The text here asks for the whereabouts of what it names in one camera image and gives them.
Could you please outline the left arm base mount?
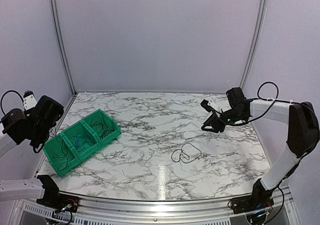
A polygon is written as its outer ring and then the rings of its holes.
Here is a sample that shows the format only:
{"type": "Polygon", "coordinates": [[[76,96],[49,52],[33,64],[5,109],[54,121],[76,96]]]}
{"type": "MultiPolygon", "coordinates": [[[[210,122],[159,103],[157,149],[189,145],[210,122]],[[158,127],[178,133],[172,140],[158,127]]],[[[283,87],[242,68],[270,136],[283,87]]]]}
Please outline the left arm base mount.
{"type": "Polygon", "coordinates": [[[61,210],[67,205],[71,205],[71,208],[67,208],[66,210],[76,213],[79,206],[79,200],[80,198],[78,196],[57,193],[55,195],[44,195],[43,198],[38,198],[36,203],[56,210],[61,210]]]}

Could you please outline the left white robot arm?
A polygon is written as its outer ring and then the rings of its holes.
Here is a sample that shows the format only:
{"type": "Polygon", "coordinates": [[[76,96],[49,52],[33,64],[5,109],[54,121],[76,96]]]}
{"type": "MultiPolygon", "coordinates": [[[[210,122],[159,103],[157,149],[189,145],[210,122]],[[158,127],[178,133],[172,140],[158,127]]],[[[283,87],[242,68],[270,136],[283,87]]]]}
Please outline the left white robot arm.
{"type": "MultiPolygon", "coordinates": [[[[33,152],[38,154],[48,141],[50,130],[64,114],[64,107],[46,95],[36,100],[34,93],[27,90],[19,98],[23,109],[13,108],[4,113],[0,120],[2,156],[25,140],[30,142],[33,152]]],[[[35,199],[38,204],[51,208],[62,206],[64,201],[57,184],[49,175],[0,181],[2,202],[21,199],[35,199]]]]}

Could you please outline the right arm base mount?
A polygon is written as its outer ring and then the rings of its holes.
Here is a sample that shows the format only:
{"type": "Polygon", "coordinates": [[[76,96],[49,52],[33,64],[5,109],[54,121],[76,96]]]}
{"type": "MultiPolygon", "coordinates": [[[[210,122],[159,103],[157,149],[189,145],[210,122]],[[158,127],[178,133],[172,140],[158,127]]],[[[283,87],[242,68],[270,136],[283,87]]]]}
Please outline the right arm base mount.
{"type": "Polygon", "coordinates": [[[274,205],[274,200],[271,197],[263,198],[260,201],[254,201],[250,195],[234,197],[229,200],[227,207],[233,210],[234,214],[241,214],[270,208],[274,205]]]}

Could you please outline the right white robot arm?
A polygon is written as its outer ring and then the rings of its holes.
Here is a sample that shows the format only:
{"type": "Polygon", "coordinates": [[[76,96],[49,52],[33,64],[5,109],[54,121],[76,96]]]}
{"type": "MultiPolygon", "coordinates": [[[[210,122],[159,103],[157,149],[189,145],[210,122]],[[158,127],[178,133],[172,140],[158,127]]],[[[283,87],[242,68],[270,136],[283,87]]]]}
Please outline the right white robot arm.
{"type": "Polygon", "coordinates": [[[301,160],[316,148],[320,141],[319,121],[310,102],[262,98],[260,95],[246,98],[240,87],[229,89],[226,96],[230,106],[226,111],[218,111],[206,99],[200,103],[211,114],[201,127],[203,131],[223,133],[227,126],[241,127],[263,118],[284,123],[288,128],[282,155],[254,183],[251,194],[230,200],[235,213],[260,209],[269,203],[273,191],[294,173],[301,160]]]}

